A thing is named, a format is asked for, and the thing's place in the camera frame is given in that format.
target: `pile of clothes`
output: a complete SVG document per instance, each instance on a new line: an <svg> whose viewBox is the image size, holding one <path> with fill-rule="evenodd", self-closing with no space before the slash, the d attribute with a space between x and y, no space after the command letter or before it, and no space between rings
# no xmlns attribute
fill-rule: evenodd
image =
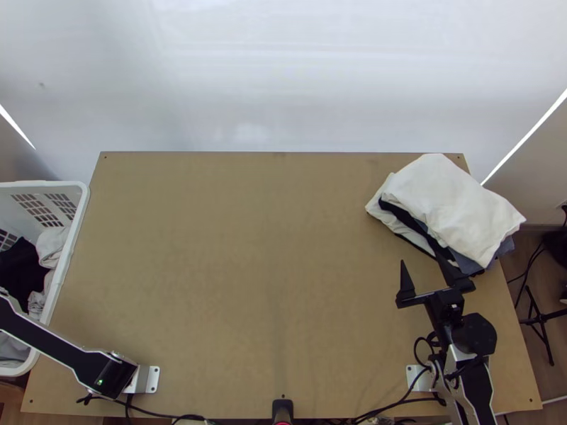
<svg viewBox="0 0 567 425"><path fill-rule="evenodd" d="M39 236L35 246L21 237L0 252L0 288L33 319L41 318L68 234L68 227L53 227ZM0 361L24 361L29 351L25 344L0 332Z"/></svg>
<svg viewBox="0 0 567 425"><path fill-rule="evenodd" d="M368 214L431 257L469 276L514 249L526 219L443 154L425 154L391 173L366 204Z"/></svg>

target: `laundry basket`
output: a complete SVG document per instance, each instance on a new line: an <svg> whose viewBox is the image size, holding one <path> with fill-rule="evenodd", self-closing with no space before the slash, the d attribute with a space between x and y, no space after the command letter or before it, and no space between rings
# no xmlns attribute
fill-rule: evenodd
<svg viewBox="0 0 567 425"><path fill-rule="evenodd" d="M35 245L44 230L69 227L69 236L46 294L40 317L43 324L47 325L51 320L88 201L89 188L79 181L0 183L0 251L9 249L19 237ZM32 348L24 362L0 361L0 376L19 376L28 372L38 356Z"/></svg>

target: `wooden table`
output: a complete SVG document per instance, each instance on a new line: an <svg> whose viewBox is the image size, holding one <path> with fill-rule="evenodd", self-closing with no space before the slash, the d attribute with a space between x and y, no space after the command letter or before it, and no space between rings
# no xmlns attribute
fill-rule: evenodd
<svg viewBox="0 0 567 425"><path fill-rule="evenodd" d="M352 417L407 389L423 306L397 310L400 260L417 292L444 287L435 261L366 214L388 173L418 154L103 153L51 327L162 367L135 404L211 418ZM448 155L466 169L462 155ZM541 409L505 279L474 279L465 312L498 332L497 412ZM23 411L122 416L75 404L85 390L41 357ZM436 403L392 415L439 415Z"/></svg>

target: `white backdrop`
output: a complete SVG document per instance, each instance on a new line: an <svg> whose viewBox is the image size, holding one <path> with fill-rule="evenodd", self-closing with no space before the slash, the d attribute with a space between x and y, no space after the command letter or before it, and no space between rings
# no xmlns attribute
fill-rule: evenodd
<svg viewBox="0 0 567 425"><path fill-rule="evenodd" d="M0 103L61 179L101 150L464 152L567 87L567 1L5 0Z"/></svg>

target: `black cable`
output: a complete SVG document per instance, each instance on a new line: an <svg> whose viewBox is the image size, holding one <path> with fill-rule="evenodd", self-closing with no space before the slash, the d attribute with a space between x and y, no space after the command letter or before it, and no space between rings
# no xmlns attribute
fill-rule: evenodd
<svg viewBox="0 0 567 425"><path fill-rule="evenodd" d="M415 342L413 343L413 356L415 357L415 361L417 361L420 366L423 366L424 368L428 368L429 366L426 366L425 363L423 363L419 357L417 357L417 345L419 344L420 341L425 341L427 343L427 345L429 346L430 350L431 350L431 354L435 354L435 351L433 351L433 345L431 345L431 342L427 339L424 338L423 336L420 336L419 338L417 338L415 340Z"/></svg>
<svg viewBox="0 0 567 425"><path fill-rule="evenodd" d="M562 205L561 209L565 213L565 220L563 221L563 224L561 225L561 229L563 229L567 225L567 205ZM506 283L512 283L514 281L517 281L518 279L523 278L527 273L529 273L529 269L530 269L530 267L532 267L532 264L534 263L535 259L542 253L542 251L538 252L538 250L541 248L541 246L543 244L544 244L543 241L540 242L539 245L537 246L537 248L534 250L534 252L532 252L532 255L529 257L529 260L527 262L527 267L526 267L525 272L522 273L519 276L516 276L513 279L507 280Z"/></svg>
<svg viewBox="0 0 567 425"><path fill-rule="evenodd" d="M126 396L126 405L124 406L124 415L126 416L126 422L128 425L132 425L132 421L130 420L130 405L132 404L132 399L134 398L134 394L128 394Z"/></svg>
<svg viewBox="0 0 567 425"><path fill-rule="evenodd" d="M539 245L537 246L537 248L534 250L534 252L532 252L532 255L529 256L529 260L527 261L527 267L526 267L526 270L524 270L524 273L522 273L522 274L519 275L519 276L516 276L516 277L513 278L513 279L507 280L507 281L506 281L507 284L511 284L512 282L517 281L518 279L521 279L521 278L523 278L523 277L526 275L526 273L529 271L529 268L532 267L532 264L533 264L534 261L535 261L534 256L537 258L538 255L539 255L543 250L545 250L545 248L544 248L544 249L542 249L542 250L538 253L539 249L541 248L541 246L542 246L543 244L544 244L543 242L540 242Z"/></svg>
<svg viewBox="0 0 567 425"><path fill-rule="evenodd" d="M379 415L382 412L385 412L386 410L392 409L392 408L400 406L402 404L410 404L410 403L418 403L418 402L439 402L439 400L437 400L434 397L422 397L422 398L418 398L418 399L401 400L399 402L392 403L392 404L390 404L386 407L383 407L382 409L377 409L376 412L374 410L372 412L368 412L367 416L365 416L361 419L353 419L351 424L358 425L361 422L366 421L367 419L370 419L372 417Z"/></svg>
<svg viewBox="0 0 567 425"><path fill-rule="evenodd" d="M417 380L419 380L421 378L421 375L423 375L425 372L431 371L431 368L427 367L422 369L417 376L415 377L415 379L412 381L410 387L408 388L408 391L402 396L402 398L400 398L397 402L389 404L388 406L385 407L381 407L380 409L374 409L371 410L370 412L364 413L360 416L357 416L356 418L352 419L352 424L356 425L356 424L360 424L361 422L365 421L368 418L371 417L375 417L376 415L392 409L393 407L399 406L400 404L407 404L407 403L416 403L416 402L428 402L428 401L435 401L438 402L438 400L434 397L427 397L427 398L419 398L419 399L409 399L406 400L406 398L408 398L408 396L410 395L410 393L412 392L415 384L417 383Z"/></svg>
<svg viewBox="0 0 567 425"><path fill-rule="evenodd" d="M522 293L524 292L524 288L526 287L526 282L527 282L527 277L529 276L529 271L532 269L532 266L534 265L534 262L536 261L537 257L539 257L539 255L545 251L545 248L543 248L540 252L537 253L537 255L534 257L534 259L532 260L532 262L530 264L528 264L528 267L526 269L526 273L524 274L524 280L522 280L522 284L520 285L520 291L518 292L518 296L516 297L516 302L514 303L514 308L517 308L518 304L520 303L520 298L522 297Z"/></svg>
<svg viewBox="0 0 567 425"><path fill-rule="evenodd" d="M86 397L78 399L77 403L83 403L86 406L91 400L112 401L116 404L119 404L120 406L124 406L127 409L132 409L132 410L135 410L137 412L140 412L140 413L143 413L143 414L146 414L146 415L149 415L149 416L157 417L157 418L175 419L175 422L177 422L181 419L188 419L188 420L191 420L191 421L205 421L206 420L206 418L204 416L201 416L201 415L198 415L198 414L183 414L181 416L176 416L176 415L173 415L173 414L163 414L163 413L151 412L150 410L142 409L141 407L134 406L133 404L129 404L129 403L123 402L121 400L108 400L104 397L99 397L98 395L93 396L90 393Z"/></svg>

